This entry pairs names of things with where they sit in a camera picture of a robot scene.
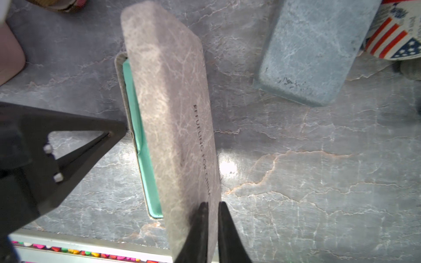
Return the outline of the mint case blue glasses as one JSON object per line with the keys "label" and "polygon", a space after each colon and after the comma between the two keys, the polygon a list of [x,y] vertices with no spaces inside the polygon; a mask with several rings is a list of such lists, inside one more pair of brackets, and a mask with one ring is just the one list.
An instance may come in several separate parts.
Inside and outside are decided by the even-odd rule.
{"label": "mint case blue glasses", "polygon": [[253,86],[307,106],[341,90],[379,1],[281,1]]}

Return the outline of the grey fabric glasses case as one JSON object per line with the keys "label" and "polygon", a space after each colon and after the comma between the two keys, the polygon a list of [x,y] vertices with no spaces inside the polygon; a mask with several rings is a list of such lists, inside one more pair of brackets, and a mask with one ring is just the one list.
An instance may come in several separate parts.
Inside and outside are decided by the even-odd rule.
{"label": "grey fabric glasses case", "polygon": [[402,61],[400,72],[409,80],[421,81],[421,58]]}

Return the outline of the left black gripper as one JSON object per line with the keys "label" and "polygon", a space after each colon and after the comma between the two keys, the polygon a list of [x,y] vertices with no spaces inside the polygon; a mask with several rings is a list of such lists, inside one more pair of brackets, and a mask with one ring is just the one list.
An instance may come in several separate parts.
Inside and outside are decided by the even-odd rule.
{"label": "left black gripper", "polygon": [[[99,132],[55,157],[52,132]],[[124,122],[1,103],[1,262],[18,263],[9,234],[57,208],[125,135]]]}

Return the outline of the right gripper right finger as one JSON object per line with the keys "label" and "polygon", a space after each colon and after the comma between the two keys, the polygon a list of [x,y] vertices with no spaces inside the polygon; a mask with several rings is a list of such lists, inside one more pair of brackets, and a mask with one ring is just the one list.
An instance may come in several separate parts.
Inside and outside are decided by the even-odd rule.
{"label": "right gripper right finger", "polygon": [[218,207],[218,252],[220,263],[252,263],[225,202]]}

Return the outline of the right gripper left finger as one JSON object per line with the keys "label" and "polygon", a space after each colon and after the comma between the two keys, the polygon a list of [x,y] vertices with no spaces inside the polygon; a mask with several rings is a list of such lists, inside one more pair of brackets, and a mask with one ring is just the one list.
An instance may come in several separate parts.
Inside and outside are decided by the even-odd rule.
{"label": "right gripper left finger", "polygon": [[208,258],[209,205],[202,202],[175,263],[206,263]]}

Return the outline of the grey mint case red sunglasses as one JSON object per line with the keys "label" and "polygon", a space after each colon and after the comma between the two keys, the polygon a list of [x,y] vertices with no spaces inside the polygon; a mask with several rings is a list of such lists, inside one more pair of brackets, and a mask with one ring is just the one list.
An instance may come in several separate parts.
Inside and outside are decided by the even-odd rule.
{"label": "grey mint case red sunglasses", "polygon": [[121,25],[126,52],[115,65],[147,211],[163,219],[175,261],[208,202],[210,263],[221,191],[201,40],[155,1],[125,8]]}

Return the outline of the plaid beige glasses case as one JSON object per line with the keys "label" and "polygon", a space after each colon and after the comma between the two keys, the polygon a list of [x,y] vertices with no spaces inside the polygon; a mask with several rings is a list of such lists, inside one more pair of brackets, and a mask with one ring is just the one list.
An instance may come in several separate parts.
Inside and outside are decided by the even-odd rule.
{"label": "plaid beige glasses case", "polygon": [[84,8],[87,0],[26,0],[52,12],[74,13]]}

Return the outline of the pink case black sunglasses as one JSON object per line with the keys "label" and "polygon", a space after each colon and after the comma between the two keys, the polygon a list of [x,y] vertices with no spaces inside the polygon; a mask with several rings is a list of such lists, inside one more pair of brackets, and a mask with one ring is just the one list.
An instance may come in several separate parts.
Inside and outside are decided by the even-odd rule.
{"label": "pink case black sunglasses", "polygon": [[1,85],[11,80],[26,64],[24,51],[9,26],[1,25]]}

